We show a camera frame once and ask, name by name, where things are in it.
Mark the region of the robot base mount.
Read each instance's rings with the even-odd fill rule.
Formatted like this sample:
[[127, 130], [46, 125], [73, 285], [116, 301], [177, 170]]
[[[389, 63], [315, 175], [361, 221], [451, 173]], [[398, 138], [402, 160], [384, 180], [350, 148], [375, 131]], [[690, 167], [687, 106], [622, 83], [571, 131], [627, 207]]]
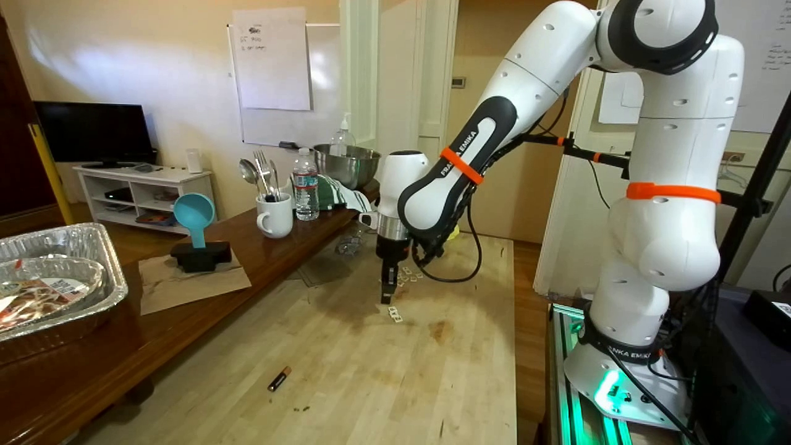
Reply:
[[616, 421], [680, 430], [690, 419], [687, 384], [664, 357], [651, 364], [629, 364], [581, 345], [562, 362], [562, 376]]

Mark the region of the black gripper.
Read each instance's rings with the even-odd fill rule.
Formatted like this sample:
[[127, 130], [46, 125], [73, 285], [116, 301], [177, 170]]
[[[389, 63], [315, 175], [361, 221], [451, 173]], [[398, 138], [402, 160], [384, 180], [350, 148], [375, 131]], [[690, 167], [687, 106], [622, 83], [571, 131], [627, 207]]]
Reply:
[[379, 257], [379, 305], [389, 305], [398, 290], [398, 263], [405, 257], [405, 242], [402, 241], [375, 241], [375, 256]]

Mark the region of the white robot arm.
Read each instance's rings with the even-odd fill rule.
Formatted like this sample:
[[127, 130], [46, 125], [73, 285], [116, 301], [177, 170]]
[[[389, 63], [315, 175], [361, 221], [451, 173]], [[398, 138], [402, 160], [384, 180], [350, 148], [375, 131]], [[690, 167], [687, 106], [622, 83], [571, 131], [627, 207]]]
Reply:
[[483, 170], [588, 66], [637, 74], [643, 102], [585, 341], [622, 362], [655, 359], [670, 298], [718, 269], [717, 173], [738, 106], [744, 47], [718, 31], [714, 0], [546, 6], [434, 160], [417, 152], [384, 159], [375, 216], [382, 294], [396, 293], [399, 261], [424, 264], [442, 253]]

